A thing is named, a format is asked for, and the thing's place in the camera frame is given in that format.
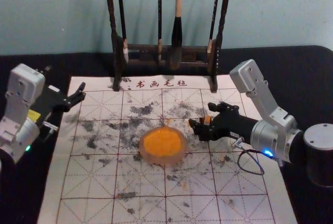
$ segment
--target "orange object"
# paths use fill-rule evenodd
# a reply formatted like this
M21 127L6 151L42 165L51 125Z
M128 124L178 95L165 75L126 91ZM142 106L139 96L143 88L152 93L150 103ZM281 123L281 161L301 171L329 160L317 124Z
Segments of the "orange object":
M177 163L184 157L186 150L184 135L167 126L146 132L139 142L139 152L143 159L162 166Z

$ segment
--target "calligraphy felt mat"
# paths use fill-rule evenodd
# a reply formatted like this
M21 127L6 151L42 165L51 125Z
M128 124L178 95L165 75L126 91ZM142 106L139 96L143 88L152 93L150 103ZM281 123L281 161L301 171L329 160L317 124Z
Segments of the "calligraphy felt mat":
M258 155L265 175L243 172L229 138L200 142L189 127L189 118L216 115L209 102L260 119L228 75L217 80L216 94L202 76L128 77L115 92L110 78L73 77L69 94L85 82L86 98L63 115L39 223L296 223L274 161ZM163 125L189 144L173 168L138 154L141 135ZM249 157L240 163L259 170Z

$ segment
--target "yellow label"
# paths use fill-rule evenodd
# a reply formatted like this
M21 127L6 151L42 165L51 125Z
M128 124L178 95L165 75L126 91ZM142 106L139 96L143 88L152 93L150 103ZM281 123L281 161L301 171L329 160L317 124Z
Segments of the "yellow label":
M28 118L31 119L31 121L33 121L34 123L37 122L38 118L40 118L40 114L38 112L35 112L33 110L29 110L28 112Z

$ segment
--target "black cable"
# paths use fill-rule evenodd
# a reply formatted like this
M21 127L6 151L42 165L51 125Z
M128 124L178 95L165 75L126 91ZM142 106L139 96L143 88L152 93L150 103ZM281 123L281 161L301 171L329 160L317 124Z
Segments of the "black cable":
M263 176L263 175L265 174L265 171L264 171L263 167L260 165L259 161L257 161L257 160L253 157L253 155L250 154L250 152L252 152L252 153L259 153L259 154L262 154L262 152L260 152L260 151L258 151L258 150L251 150L251 149L246 150L246 149L244 149L243 147L240 147L240 148L242 149L242 152L241 152L241 154L239 155L238 160L237 160L237 165L238 165L238 167L239 167L241 170L243 170L243 171L245 171L245 172L247 172L247 173L250 173L250 174L253 174L253 175L258 175L258 176ZM240 164L239 164L240 158L241 158L241 156L244 155L245 153L248 154L248 155L249 155L249 156L255 161L255 163L258 165L258 167L259 167L259 169L260 169L260 171L261 171L260 173L253 172L253 171L249 171L249 170L244 169L243 167L240 166Z

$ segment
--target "round container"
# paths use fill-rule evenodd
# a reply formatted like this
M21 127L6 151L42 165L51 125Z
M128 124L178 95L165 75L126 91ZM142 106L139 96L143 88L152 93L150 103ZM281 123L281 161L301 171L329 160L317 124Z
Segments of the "round container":
M155 132L159 129L168 129L169 131L172 131L172 132L176 133L179 136L179 138L181 140L181 149L176 154L168 155L168 156L155 156L155 155L152 155L152 154L148 153L145 150L145 146L144 146L145 138L149 134L151 134L151 133L153 133L153 132ZM184 137L184 135L179 130L177 130L175 128L167 127L167 126L157 127L157 128L152 129L152 130L149 130L148 132L146 132L140 138L140 141L139 141L139 153L140 153L140 155L147 162L152 163L152 164L156 164L156 165L161 165L161 166L174 165L177 162L179 162L181 159L183 159L183 157L185 156L186 151L187 151L187 140Z

